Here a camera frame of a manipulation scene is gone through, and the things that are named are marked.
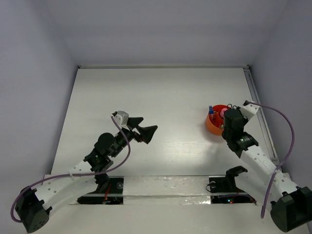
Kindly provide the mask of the black scissors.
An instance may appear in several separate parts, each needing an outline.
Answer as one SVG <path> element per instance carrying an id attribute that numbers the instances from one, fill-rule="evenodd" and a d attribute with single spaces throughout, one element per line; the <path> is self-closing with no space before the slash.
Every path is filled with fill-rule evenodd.
<path id="1" fill-rule="evenodd" d="M 240 110 L 241 109 L 239 106 L 232 105 L 230 103 L 226 106 L 226 108 L 227 108 L 227 110 L 229 110 L 229 109 Z"/>

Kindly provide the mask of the blue white glue bottle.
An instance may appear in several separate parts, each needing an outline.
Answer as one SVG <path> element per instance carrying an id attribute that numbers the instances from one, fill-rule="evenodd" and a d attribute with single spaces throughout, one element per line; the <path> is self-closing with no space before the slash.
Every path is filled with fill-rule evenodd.
<path id="1" fill-rule="evenodd" d="M 209 112 L 208 112 L 209 118 L 213 121 L 214 120 L 214 110 L 213 107 L 209 106 Z"/>

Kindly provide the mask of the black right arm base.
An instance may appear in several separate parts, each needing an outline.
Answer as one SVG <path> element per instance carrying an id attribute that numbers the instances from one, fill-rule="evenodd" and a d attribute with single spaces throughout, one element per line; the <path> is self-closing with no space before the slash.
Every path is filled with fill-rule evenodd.
<path id="1" fill-rule="evenodd" d="M 209 177 L 209 183 L 206 185 L 206 190 L 210 193 L 240 193 L 240 190 L 235 183 L 235 178 L 241 173 L 247 173 L 248 170 L 242 166 L 236 166 L 226 171 L 225 175 Z"/>

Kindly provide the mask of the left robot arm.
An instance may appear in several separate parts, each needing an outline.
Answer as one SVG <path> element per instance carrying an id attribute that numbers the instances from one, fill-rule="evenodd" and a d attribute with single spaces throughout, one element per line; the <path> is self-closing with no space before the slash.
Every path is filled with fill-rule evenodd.
<path id="1" fill-rule="evenodd" d="M 117 166 L 113 166 L 112 158 L 124 148 L 130 153 L 132 140 L 149 144 L 158 129 L 156 125 L 140 127 L 143 118 L 129 117 L 125 112 L 111 114 L 111 120 L 118 132 L 101 134 L 80 163 L 65 174 L 47 177 L 21 190 L 10 215 L 27 233 L 38 231 L 57 210 L 86 194 L 107 193 L 111 187 L 108 172 L 121 167 L 129 155 Z"/>

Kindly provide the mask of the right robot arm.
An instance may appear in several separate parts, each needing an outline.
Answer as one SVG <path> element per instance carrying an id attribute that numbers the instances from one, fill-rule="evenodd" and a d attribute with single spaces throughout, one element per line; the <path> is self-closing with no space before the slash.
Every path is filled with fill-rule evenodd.
<path id="1" fill-rule="evenodd" d="M 248 166 L 231 168 L 232 175 L 224 179 L 229 191 L 238 188 L 262 204 L 261 217 L 269 212 L 274 224 L 283 232 L 291 231 L 312 219 L 312 192 L 299 187 L 275 165 L 256 139 L 244 131 L 244 126 L 256 115 L 258 103 L 246 101 L 242 107 L 226 109 L 222 137 L 228 147 Z"/>

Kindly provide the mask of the pink round eraser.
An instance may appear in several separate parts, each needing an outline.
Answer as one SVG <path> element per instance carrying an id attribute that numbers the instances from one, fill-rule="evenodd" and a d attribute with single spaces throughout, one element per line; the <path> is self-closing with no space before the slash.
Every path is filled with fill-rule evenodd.
<path id="1" fill-rule="evenodd" d="M 223 109 L 219 112 L 219 116 L 220 116 L 221 118 L 224 118 L 224 113 L 225 113 L 225 111 L 227 111 L 227 108 L 223 108 Z"/>

